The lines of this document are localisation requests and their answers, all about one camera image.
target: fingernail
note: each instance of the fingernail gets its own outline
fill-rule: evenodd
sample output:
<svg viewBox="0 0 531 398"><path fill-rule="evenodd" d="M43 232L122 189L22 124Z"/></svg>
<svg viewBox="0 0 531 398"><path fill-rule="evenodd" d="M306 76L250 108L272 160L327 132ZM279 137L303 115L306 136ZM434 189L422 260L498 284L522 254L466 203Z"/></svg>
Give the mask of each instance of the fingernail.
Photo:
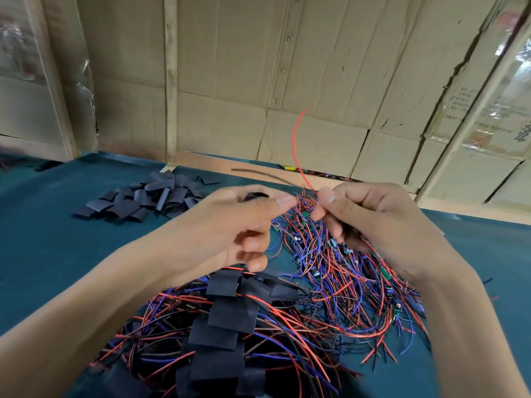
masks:
<svg viewBox="0 0 531 398"><path fill-rule="evenodd" d="M319 191L319 193L322 195L322 198L325 202L332 203L335 200L335 193L334 190L332 190L330 187L323 187Z"/></svg>
<svg viewBox="0 0 531 398"><path fill-rule="evenodd" d="M250 240L246 243L247 250L256 250L258 248L258 242L256 240Z"/></svg>
<svg viewBox="0 0 531 398"><path fill-rule="evenodd" d="M287 211L289 208L294 206L296 203L295 197L293 195L283 195L282 197L277 198L277 204L283 210Z"/></svg>

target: red wire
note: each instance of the red wire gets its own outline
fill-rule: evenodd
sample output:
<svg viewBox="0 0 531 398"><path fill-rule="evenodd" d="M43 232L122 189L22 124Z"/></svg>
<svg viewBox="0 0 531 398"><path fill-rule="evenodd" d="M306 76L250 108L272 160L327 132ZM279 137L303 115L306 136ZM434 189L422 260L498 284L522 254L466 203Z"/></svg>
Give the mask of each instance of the red wire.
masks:
<svg viewBox="0 0 531 398"><path fill-rule="evenodd" d="M297 132L297 127L302 120L302 116L304 116L304 112L306 112L306 109L304 109L301 112L301 115L299 116L299 118L297 119L297 122L295 123L295 127L293 127L293 133L291 134L291 149L293 150L293 159L295 159L295 164L297 168L299 169L299 172L301 172L302 178L304 179L306 184L308 184L308 187L310 187L312 191L317 195L317 192L314 190L312 185L309 183L308 179L306 179L306 176L304 175L304 172L302 171L301 166L298 164L297 154L295 153L295 133Z"/></svg>

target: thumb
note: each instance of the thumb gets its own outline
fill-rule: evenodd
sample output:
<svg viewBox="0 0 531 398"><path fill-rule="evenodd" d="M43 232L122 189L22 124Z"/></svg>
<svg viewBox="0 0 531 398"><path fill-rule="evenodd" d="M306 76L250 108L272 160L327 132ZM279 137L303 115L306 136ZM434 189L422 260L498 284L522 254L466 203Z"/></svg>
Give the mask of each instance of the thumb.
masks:
<svg viewBox="0 0 531 398"><path fill-rule="evenodd" d="M370 211L344 196L338 196L331 188L323 187L317 194L317 200L338 220L369 234L376 213Z"/></svg>
<svg viewBox="0 0 531 398"><path fill-rule="evenodd" d="M280 193L276 198L258 197L254 200L237 203L238 215L244 215L248 221L268 221L286 213L297 205L297 199L288 193Z"/></svg>

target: table surface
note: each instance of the table surface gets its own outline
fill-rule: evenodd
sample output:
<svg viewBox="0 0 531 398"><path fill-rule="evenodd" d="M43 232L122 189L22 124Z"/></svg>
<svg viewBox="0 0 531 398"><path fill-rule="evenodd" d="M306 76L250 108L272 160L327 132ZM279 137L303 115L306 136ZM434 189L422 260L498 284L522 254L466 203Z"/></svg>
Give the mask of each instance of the table surface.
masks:
<svg viewBox="0 0 531 398"><path fill-rule="evenodd" d="M0 176L0 334L65 290L115 249L167 221L155 214L143 223L71 216L106 190L143 180L162 167L161 163L126 163L92 154L10 187L3 186ZM195 177L202 171L178 167L175 173ZM204 190L255 183L236 176L219 178L221 184L205 186ZM297 190L264 184L289 192ZM493 278L486 285L487 291L490 296L499 296L493 302L496 312L524 379L531 385L531 227L435 211L425 213L482 279ZM285 272L295 270L286 251L270 265ZM394 333L386 341L393 352L405 342ZM360 384L365 397L438 395L431 356L419 337L404 355L397 355L398 363L379 359L374 374L372 366L360 365L361 359L359 355L345 355L342 362L364 374ZM78 385L75 396L81 395L83 386Z"/></svg>

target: right hand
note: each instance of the right hand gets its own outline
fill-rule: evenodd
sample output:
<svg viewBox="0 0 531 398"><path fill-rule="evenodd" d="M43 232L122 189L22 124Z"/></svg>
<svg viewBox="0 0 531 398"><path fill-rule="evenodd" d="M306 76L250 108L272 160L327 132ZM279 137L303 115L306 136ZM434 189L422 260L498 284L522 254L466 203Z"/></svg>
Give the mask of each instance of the right hand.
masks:
<svg viewBox="0 0 531 398"><path fill-rule="evenodd" d="M322 219L336 241L367 253L363 235L413 284L448 273L452 263L464 263L439 228L396 184L343 183L333 190L323 187L311 218Z"/></svg>

